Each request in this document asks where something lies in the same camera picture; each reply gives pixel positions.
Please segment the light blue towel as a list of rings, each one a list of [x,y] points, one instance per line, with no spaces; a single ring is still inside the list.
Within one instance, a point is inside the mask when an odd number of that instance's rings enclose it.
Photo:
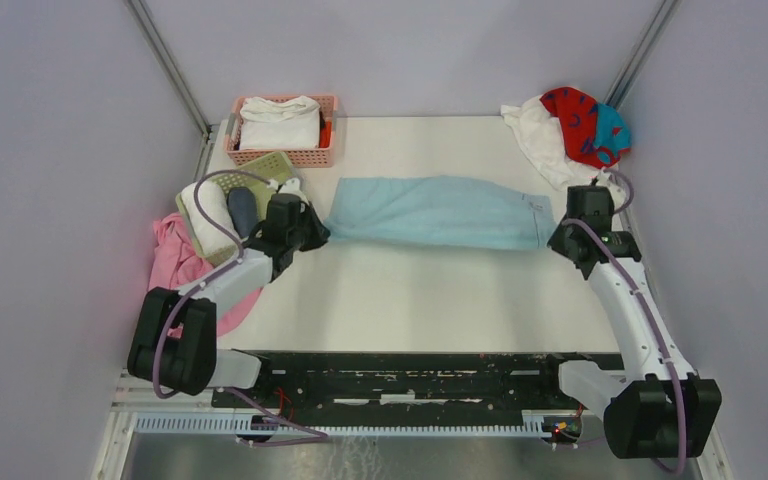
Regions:
[[[343,178],[324,221],[333,240],[494,250],[544,247],[550,199],[458,176]]]

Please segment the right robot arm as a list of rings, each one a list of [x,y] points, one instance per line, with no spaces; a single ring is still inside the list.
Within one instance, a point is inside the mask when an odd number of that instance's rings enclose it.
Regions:
[[[596,414],[618,458],[697,458],[722,405],[721,390],[681,354],[650,292],[637,242],[630,232],[614,229],[614,214],[607,188],[571,187],[548,246],[570,260],[596,294],[625,379],[593,361],[570,360],[539,378],[538,396],[551,408],[575,399]]]

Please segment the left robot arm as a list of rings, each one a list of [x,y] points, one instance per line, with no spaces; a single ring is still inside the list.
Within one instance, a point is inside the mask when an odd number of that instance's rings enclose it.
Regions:
[[[130,375],[151,382],[161,399],[236,387],[253,407],[273,397],[273,378],[261,359],[217,345],[219,319],[250,293],[266,287],[297,252],[324,246],[329,232],[314,207],[292,193],[270,199],[266,217],[235,257],[177,290],[156,287],[143,301],[130,347]]]

